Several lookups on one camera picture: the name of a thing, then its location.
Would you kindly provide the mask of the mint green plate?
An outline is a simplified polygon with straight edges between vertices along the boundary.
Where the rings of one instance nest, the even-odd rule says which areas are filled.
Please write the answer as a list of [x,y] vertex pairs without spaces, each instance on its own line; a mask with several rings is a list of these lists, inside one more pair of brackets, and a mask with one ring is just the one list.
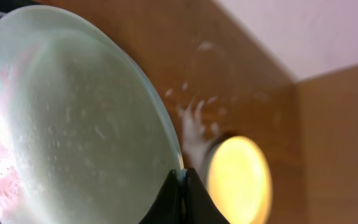
[[82,17],[0,18],[0,223],[138,223],[180,146],[139,66]]

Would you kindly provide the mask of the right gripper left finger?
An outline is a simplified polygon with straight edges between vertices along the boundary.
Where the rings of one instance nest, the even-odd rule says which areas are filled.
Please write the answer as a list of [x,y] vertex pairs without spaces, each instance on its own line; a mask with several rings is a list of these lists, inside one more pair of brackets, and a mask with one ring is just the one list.
[[157,197],[139,224],[180,224],[181,192],[176,170],[171,170]]

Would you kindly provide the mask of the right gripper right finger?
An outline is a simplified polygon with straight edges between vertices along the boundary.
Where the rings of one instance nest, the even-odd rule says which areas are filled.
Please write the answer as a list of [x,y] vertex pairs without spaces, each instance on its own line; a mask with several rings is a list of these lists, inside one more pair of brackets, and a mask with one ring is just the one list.
[[185,213],[188,224],[229,224],[215,206],[196,170],[185,176]]

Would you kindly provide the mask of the yellow plate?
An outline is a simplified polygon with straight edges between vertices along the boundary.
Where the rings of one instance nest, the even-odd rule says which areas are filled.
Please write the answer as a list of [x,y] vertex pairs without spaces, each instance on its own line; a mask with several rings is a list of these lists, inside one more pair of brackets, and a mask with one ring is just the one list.
[[266,223],[272,205],[272,178],[255,142],[233,136],[211,151],[206,188],[229,223]]

